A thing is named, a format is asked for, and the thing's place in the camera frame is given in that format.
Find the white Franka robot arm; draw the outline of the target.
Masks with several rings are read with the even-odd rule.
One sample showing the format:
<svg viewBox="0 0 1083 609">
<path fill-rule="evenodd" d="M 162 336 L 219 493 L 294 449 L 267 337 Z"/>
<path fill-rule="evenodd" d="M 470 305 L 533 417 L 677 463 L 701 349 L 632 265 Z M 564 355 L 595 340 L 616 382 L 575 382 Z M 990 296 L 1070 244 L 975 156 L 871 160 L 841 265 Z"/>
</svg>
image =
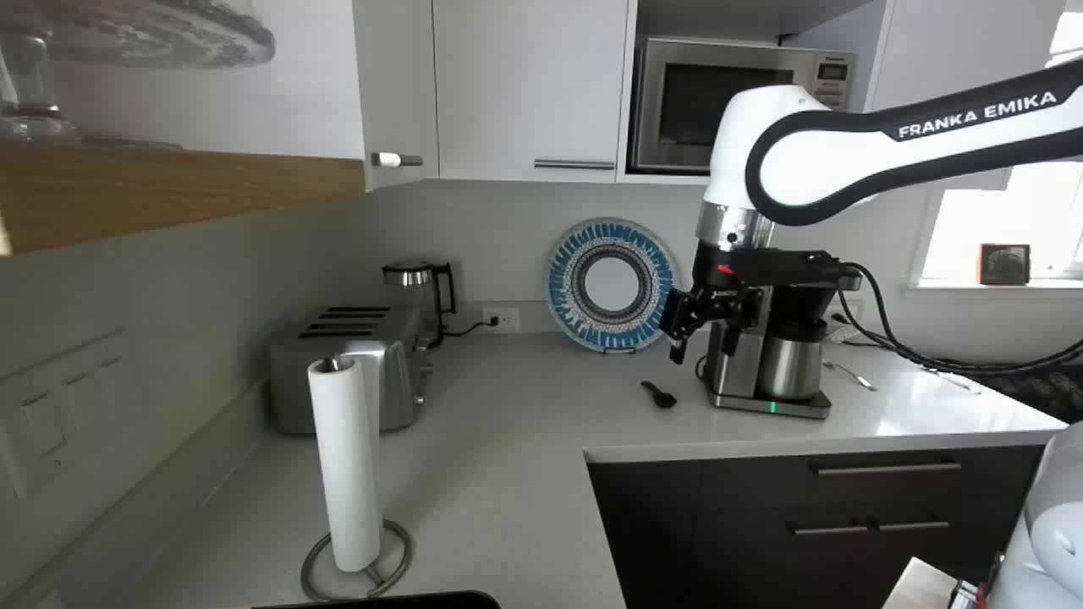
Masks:
<svg viewBox="0 0 1083 609">
<path fill-rule="evenodd" d="M 695 287 L 669 291 L 659 317 L 669 358 L 748 287 L 841 283 L 844 265 L 818 251 L 767 251 L 767 223 L 813 228 L 888 189 L 1081 153 L 1081 57 L 881 113 L 832 113 L 802 85 L 735 94 L 716 135 Z"/>
</svg>

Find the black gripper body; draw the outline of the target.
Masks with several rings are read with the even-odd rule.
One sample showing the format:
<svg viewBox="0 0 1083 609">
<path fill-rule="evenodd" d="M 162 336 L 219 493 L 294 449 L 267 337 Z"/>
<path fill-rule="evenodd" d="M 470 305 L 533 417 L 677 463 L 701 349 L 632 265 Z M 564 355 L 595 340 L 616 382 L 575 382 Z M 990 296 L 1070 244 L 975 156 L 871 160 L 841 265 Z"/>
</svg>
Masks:
<svg viewBox="0 0 1083 609">
<path fill-rule="evenodd" d="M 752 317 L 756 294 L 735 258 L 721 247 L 701 244 L 695 255 L 691 287 L 677 296 L 677 326 L 695 332 L 708 321 L 748 326 Z"/>
</svg>

